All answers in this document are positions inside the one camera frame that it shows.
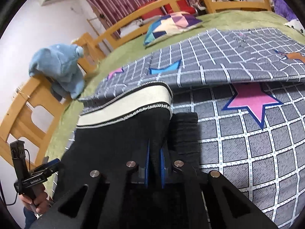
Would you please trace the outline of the person left hand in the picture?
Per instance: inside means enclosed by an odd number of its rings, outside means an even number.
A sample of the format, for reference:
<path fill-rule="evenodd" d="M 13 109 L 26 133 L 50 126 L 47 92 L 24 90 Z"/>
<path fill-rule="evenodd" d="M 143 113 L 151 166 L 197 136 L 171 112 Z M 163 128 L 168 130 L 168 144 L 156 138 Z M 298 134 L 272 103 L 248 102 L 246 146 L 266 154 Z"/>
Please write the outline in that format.
<path fill-rule="evenodd" d="M 31 200 L 28 196 L 21 194 L 19 195 L 19 199 L 23 203 L 24 207 L 30 211 L 33 211 L 31 208 L 31 205 L 35 205 L 36 212 L 38 214 L 44 214 L 46 213 L 49 208 L 49 200 L 48 200 L 48 194 L 45 191 L 45 186 L 43 184 L 39 184 L 36 186 L 36 198 L 34 201 Z"/>

